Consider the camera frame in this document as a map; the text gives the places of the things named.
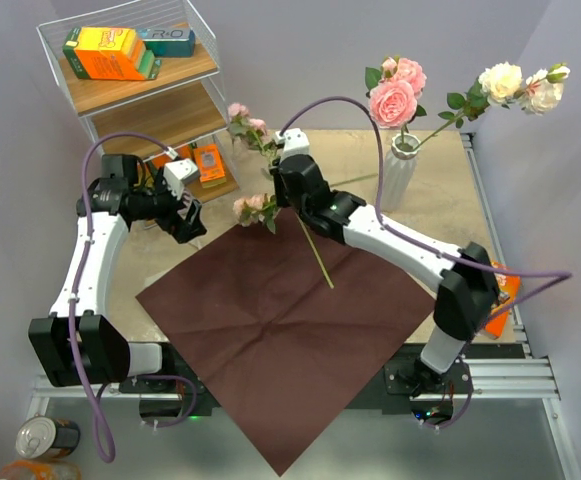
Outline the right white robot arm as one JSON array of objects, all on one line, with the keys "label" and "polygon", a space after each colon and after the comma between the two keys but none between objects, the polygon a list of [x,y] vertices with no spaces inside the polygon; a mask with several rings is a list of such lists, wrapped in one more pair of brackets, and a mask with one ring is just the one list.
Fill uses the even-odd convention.
[{"label": "right white robot arm", "polygon": [[436,295],[435,327],[415,379],[429,393],[451,380],[450,367],[487,323],[500,290],[489,255],[471,242],[461,248],[406,228],[375,206],[331,189],[306,154],[276,159],[269,167],[280,206],[294,210],[314,233],[374,254],[422,282]]}]

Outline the peach pink flower stem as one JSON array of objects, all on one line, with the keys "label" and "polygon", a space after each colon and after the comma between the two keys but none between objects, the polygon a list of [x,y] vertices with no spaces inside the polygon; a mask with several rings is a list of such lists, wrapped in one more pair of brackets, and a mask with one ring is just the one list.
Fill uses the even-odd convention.
[{"label": "peach pink flower stem", "polygon": [[[277,205],[275,195],[257,194],[250,197],[242,197],[234,201],[233,212],[239,225],[243,227],[254,224],[265,226],[271,233],[276,233],[276,217],[281,208]],[[317,261],[321,273],[330,289],[334,288],[334,283],[326,269],[325,263],[318,251],[318,248],[308,232],[308,228],[302,220],[297,219],[304,236],[310,245],[315,260]]]}]

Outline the cream white flower stem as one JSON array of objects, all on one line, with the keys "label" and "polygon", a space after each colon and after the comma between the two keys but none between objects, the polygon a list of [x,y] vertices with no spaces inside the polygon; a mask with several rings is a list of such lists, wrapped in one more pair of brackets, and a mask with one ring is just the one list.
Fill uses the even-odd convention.
[{"label": "cream white flower stem", "polygon": [[510,109],[516,105],[529,115],[549,113],[561,103],[570,75],[565,62],[539,69],[528,77],[520,66],[509,62],[486,68],[465,93],[447,94],[448,110],[438,114],[444,123],[421,140],[417,149],[450,126],[461,128],[466,121],[477,120],[490,107]]}]

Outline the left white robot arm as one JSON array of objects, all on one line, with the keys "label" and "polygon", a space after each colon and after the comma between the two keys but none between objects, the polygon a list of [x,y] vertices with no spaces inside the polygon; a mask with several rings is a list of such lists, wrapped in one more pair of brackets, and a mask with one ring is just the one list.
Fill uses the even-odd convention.
[{"label": "left white robot arm", "polygon": [[193,160],[178,157],[155,170],[153,184],[144,186],[140,163],[129,154],[102,157],[100,177],[77,202],[77,239],[64,285],[48,316],[30,323],[30,342],[55,387],[80,382],[74,348],[92,384],[141,375],[153,391],[166,392],[176,383],[177,368],[164,359],[163,346],[129,342],[110,323],[108,296],[134,222],[152,220],[179,244],[205,234],[201,204],[187,188],[200,171]]}]

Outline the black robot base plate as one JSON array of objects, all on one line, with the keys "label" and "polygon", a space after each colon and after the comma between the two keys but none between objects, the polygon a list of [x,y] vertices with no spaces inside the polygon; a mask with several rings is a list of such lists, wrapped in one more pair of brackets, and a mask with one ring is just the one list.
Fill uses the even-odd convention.
[{"label": "black robot base plate", "polygon": [[226,368],[206,379],[199,378],[170,344],[166,346],[166,365],[189,378],[197,394],[179,388],[178,381],[144,376],[120,384],[124,394],[142,396],[140,418],[145,422],[174,421],[185,415],[209,416],[215,408],[234,411],[238,402],[259,411],[264,406],[277,412],[297,413],[304,406],[339,406],[354,410],[379,410],[385,415],[413,414],[419,421],[443,425],[458,414],[454,401],[474,393],[467,364],[457,359],[450,370],[437,376],[418,366],[420,344],[407,345],[381,367],[366,384],[357,374],[348,378],[339,368],[333,378],[311,367],[281,363]]}]

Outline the red wrapping paper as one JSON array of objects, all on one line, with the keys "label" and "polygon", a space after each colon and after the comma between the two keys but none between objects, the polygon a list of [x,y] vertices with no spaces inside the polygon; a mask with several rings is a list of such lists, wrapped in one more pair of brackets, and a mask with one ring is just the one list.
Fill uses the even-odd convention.
[{"label": "red wrapping paper", "polygon": [[[370,253],[313,239],[324,280],[291,211],[235,226],[144,289],[138,302],[199,378],[226,368],[281,363],[361,383],[384,366],[434,307],[407,273]],[[222,407],[271,468],[285,473],[344,407],[297,413]]]}]

